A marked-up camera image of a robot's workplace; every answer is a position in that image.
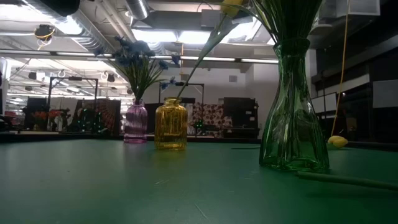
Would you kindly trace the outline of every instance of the wire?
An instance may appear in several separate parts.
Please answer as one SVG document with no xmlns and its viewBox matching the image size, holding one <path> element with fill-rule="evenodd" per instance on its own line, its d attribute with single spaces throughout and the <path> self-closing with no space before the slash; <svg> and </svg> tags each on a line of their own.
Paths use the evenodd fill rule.
<svg viewBox="0 0 398 224">
<path fill-rule="evenodd" d="M 43 38 L 45 38 L 46 40 L 47 40 L 48 37 L 50 37 L 51 35 L 53 35 L 53 33 L 55 32 L 55 28 L 54 28 L 54 29 L 52 30 L 52 32 L 49 33 L 49 34 L 47 34 L 47 35 L 44 35 L 44 36 L 37 36 L 37 35 L 36 35 L 36 30 L 37 30 L 37 29 L 35 29 L 35 31 L 33 31 L 33 33 L 35 34 L 35 37 L 38 38 L 38 39 L 43 39 Z"/>
<path fill-rule="evenodd" d="M 339 107 L 339 104 L 340 104 L 341 91 L 343 90 L 344 69 L 345 69 L 345 66 L 346 66 L 348 13 L 349 13 L 349 10 L 350 10 L 350 5 L 351 5 L 350 2 L 351 2 L 351 0 L 348 0 L 348 8 L 347 8 L 347 15 L 346 15 L 346 27 L 345 27 L 345 33 L 344 33 L 343 64 L 341 66 L 340 90 L 338 92 L 337 105 L 336 105 L 336 114 L 335 114 L 335 119 L 333 120 L 333 127 L 331 129 L 331 135 L 330 135 L 331 137 L 333 136 L 333 133 L 335 132 L 335 126 L 336 126 L 336 120 L 337 120 L 337 112 L 338 112 L 338 107 Z"/>
<path fill-rule="evenodd" d="M 205 3 L 206 5 L 208 5 L 208 6 L 211 8 L 211 10 L 214 10 L 213 7 L 212 7 L 210 4 L 208 4 L 207 2 L 202 1 L 202 2 L 199 4 L 198 8 L 197 8 L 197 12 L 199 11 L 199 8 L 200 8 L 200 6 L 201 6 L 203 3 Z"/>
</svg>

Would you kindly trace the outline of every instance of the table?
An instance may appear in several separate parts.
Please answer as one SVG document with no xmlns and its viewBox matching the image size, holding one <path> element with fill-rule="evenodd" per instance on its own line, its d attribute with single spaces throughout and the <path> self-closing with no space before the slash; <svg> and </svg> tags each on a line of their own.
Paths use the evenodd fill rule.
<svg viewBox="0 0 398 224">
<path fill-rule="evenodd" d="M 0 144 L 0 223 L 397 223 L 398 193 L 300 180 L 242 144 Z M 330 152 L 331 173 L 398 183 L 398 154 Z"/>
</svg>

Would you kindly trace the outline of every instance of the fluorescent light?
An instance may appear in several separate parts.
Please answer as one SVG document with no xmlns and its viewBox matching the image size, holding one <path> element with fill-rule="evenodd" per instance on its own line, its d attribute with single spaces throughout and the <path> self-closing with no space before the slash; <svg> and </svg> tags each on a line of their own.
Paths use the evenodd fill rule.
<svg viewBox="0 0 398 224">
<path fill-rule="evenodd" d="M 91 96 L 94 96 L 94 94 L 92 94 L 92 93 L 90 93 L 90 92 L 88 92 L 88 91 L 86 91 L 86 90 L 80 90 L 80 91 L 82 91 L 83 93 L 87 93 L 87 94 L 89 94 L 89 95 L 91 95 Z"/>
<path fill-rule="evenodd" d="M 181 56 L 181 60 L 198 60 L 197 56 Z M 204 57 L 204 61 L 211 62 L 234 62 L 235 58 Z"/>
<path fill-rule="evenodd" d="M 277 59 L 248 59 L 248 58 L 242 58 L 241 62 L 244 62 L 244 63 L 273 63 L 273 64 L 279 63 L 279 61 Z"/>
<path fill-rule="evenodd" d="M 156 55 L 151 57 L 151 59 L 171 60 L 172 57 L 167 55 Z"/>
<path fill-rule="evenodd" d="M 143 40 L 148 43 L 177 41 L 177 37 L 172 31 L 132 29 L 132 33 L 134 34 L 137 40 Z"/>
<path fill-rule="evenodd" d="M 69 86 L 69 84 L 67 84 L 66 82 L 60 81 L 60 84 L 63 86 Z"/>
<path fill-rule="evenodd" d="M 5 50 L 1 49 L 0 54 L 31 54 L 31 55 L 50 55 L 50 52 L 39 50 Z"/>
<path fill-rule="evenodd" d="M 178 41 L 185 44 L 205 44 L 209 39 L 210 32 L 183 31 Z"/>
<path fill-rule="evenodd" d="M 24 101 L 24 100 L 21 99 L 21 98 L 15 98 L 15 99 L 10 99 L 10 100 L 14 100 L 14 101 L 16 101 L 16 102 L 23 102 L 23 101 Z"/>
<path fill-rule="evenodd" d="M 218 58 L 218 57 L 205 57 L 205 61 L 215 61 L 215 62 L 234 62 L 235 58 Z"/>
<path fill-rule="evenodd" d="M 35 93 L 7 93 L 7 96 L 38 96 L 38 97 L 48 97 L 47 94 L 35 94 Z M 76 99 L 86 99 L 86 100 L 94 100 L 94 96 L 85 96 L 85 95 L 51 95 L 51 97 L 65 97 L 65 98 L 76 98 Z M 105 99 L 106 96 L 97 96 L 97 99 Z"/>
<path fill-rule="evenodd" d="M 75 92 L 75 93 L 78 93 L 78 92 L 79 92 L 79 89 L 78 89 L 78 88 L 75 88 L 75 87 L 67 87 L 67 90 L 73 91 L 73 92 Z"/>
<path fill-rule="evenodd" d="M 268 45 L 275 45 L 274 39 L 270 38 L 267 42 Z"/>
</svg>

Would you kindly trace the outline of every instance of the pink glass vase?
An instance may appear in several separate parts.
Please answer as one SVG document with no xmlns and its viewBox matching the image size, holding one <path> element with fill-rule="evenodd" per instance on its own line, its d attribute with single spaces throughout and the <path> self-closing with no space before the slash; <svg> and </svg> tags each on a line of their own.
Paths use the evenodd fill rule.
<svg viewBox="0 0 398 224">
<path fill-rule="evenodd" d="M 132 144 L 147 142 L 147 120 L 148 113 L 142 100 L 139 104 L 130 106 L 124 123 L 124 142 Z"/>
</svg>

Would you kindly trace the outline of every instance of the ribbed glass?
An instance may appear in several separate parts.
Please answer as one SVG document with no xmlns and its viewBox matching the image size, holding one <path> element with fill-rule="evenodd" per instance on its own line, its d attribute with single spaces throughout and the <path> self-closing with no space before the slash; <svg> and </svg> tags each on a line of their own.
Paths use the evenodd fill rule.
<svg viewBox="0 0 398 224">
<path fill-rule="evenodd" d="M 147 142 L 147 122 L 148 113 L 142 100 L 139 104 L 130 106 L 124 123 L 124 142 L 133 144 Z"/>
<path fill-rule="evenodd" d="M 187 146 L 187 110 L 181 99 L 169 97 L 156 109 L 155 147 L 159 150 L 185 150 Z"/>
<path fill-rule="evenodd" d="M 307 39 L 275 45 L 279 87 L 268 114 L 259 163 L 282 170 L 325 170 L 328 151 L 315 115 L 305 76 Z"/>
</svg>

